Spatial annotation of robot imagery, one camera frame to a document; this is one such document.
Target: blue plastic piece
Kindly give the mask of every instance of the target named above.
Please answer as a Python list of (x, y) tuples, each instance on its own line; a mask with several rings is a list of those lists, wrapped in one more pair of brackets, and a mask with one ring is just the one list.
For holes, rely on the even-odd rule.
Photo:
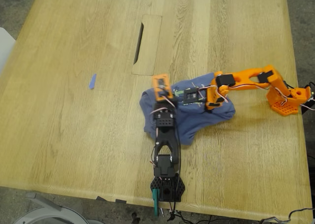
[(91, 82), (90, 82), (90, 84), (89, 84), (90, 90), (94, 89), (95, 80), (96, 80), (96, 74), (94, 74), (94, 75), (92, 76)]

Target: gray floor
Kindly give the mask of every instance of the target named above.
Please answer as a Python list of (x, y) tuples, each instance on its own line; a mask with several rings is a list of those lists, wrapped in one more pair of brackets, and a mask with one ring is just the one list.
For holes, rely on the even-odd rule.
[[(5, 28), (15, 39), (25, 21), (34, 0), (0, 0), (0, 27)], [(299, 86), (303, 87), (315, 81), (315, 0), (288, 0), (294, 52)], [(315, 157), (315, 112), (307, 112), (303, 116), (305, 139), (308, 154)], [(315, 160), (309, 160), (309, 166), (315, 166)], [(25, 191), (0, 187), (0, 224), (10, 224), (24, 213), (36, 207), (24, 198)], [(143, 224), (165, 223), (168, 215), (155, 218), (153, 209), (149, 207), (117, 204), (106, 201), (80, 199), (53, 194), (43, 194), (56, 204), (83, 210), (83, 216), (96, 219), (105, 224), (127, 224), (132, 222), (131, 214), (136, 212)], [(209, 219), (208, 215), (183, 213), (184, 217), (197, 222)], [(173, 224), (183, 223), (175, 219)], [(249, 220), (223, 220), (216, 224), (253, 224)]]

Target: wood grain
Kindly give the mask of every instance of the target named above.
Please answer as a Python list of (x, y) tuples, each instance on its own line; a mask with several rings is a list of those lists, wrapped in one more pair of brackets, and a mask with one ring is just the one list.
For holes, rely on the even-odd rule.
[[(162, 16), (154, 74), (172, 83), (273, 64), (297, 86), (286, 0), (36, 0), (0, 76), (1, 186), (153, 206), (151, 77), (132, 74), (145, 14)], [(311, 207), (302, 117), (264, 94), (230, 93), (234, 118), (183, 146), (178, 209), (284, 220)]]

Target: orange servo bracket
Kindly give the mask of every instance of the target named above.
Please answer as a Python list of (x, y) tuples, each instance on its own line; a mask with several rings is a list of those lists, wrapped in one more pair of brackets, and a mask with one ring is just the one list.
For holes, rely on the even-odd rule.
[(167, 97), (168, 99), (173, 98), (171, 85), (169, 83), (167, 74), (154, 75), (152, 76), (152, 81), (157, 102), (165, 100), (163, 96)]
[[(257, 77), (259, 83), (252, 81), (252, 77)], [(288, 89), (281, 75), (272, 65), (267, 65), (230, 74), (216, 72), (207, 88), (206, 108), (212, 110), (222, 106), (230, 90), (267, 89), (268, 86), (267, 99), (271, 108), (284, 116), (297, 113), (300, 104), (311, 97), (310, 87)]]

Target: rectangular cutout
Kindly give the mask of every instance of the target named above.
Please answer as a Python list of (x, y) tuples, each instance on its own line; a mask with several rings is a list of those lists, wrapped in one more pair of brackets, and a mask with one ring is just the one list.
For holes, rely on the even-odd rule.
[(157, 15), (143, 15), (141, 22), (132, 74), (153, 75), (162, 17)]

